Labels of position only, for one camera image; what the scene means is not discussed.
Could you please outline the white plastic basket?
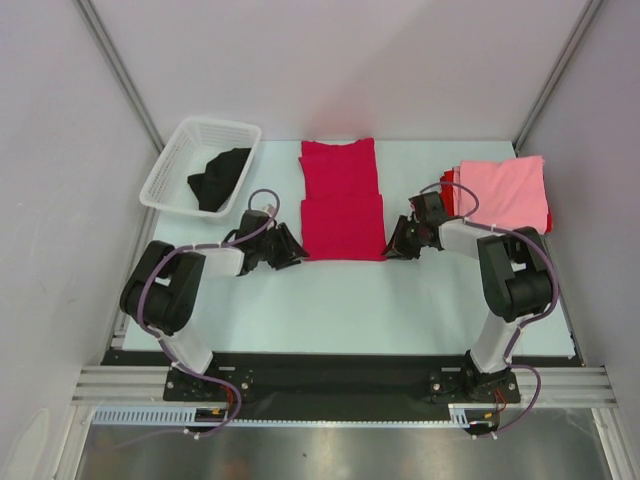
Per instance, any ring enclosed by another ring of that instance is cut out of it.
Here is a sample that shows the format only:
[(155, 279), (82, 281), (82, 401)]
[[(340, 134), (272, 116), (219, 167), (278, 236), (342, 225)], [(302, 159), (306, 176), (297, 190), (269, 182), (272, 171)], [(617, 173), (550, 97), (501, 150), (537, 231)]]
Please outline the white plastic basket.
[[(183, 120), (151, 170), (140, 192), (140, 202), (160, 211), (221, 223), (233, 208), (261, 136), (262, 130), (252, 124), (207, 117)], [(211, 159), (234, 148), (250, 149), (235, 190), (218, 212), (201, 211), (187, 178), (203, 172)]]

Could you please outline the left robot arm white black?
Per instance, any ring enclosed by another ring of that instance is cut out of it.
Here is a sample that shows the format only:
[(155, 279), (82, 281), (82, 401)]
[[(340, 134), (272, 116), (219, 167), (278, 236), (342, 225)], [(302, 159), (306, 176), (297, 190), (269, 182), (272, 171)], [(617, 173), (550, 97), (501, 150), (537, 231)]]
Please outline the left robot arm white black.
[(213, 351), (190, 324), (202, 279), (243, 276), (262, 262), (282, 270), (309, 257), (286, 223), (249, 209), (220, 243), (150, 242), (121, 293), (120, 310), (156, 339), (172, 365), (188, 372), (187, 389), (207, 400), (219, 392), (221, 376), (210, 368)]

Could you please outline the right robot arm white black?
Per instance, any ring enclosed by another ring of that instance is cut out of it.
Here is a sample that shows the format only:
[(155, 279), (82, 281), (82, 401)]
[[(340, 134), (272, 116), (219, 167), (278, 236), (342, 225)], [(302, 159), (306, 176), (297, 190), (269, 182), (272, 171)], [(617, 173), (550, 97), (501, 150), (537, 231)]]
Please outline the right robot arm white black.
[(555, 309), (559, 282), (553, 265), (532, 227), (507, 230), (452, 216), (436, 192), (409, 202), (412, 213), (398, 218), (384, 257), (417, 260), (429, 247), (479, 262), (489, 314), (478, 340), (465, 353), (454, 391), (484, 401), (509, 383), (513, 351), (524, 328)]

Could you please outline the magenta t shirt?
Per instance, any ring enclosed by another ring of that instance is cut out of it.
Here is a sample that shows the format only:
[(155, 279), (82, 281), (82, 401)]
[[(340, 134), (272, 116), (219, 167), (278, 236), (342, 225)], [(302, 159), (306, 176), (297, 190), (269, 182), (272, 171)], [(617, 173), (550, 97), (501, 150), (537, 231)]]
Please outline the magenta t shirt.
[(375, 141), (336, 145), (301, 143), (305, 183), (301, 201), (303, 248), (311, 261), (384, 259), (384, 200), (379, 191)]

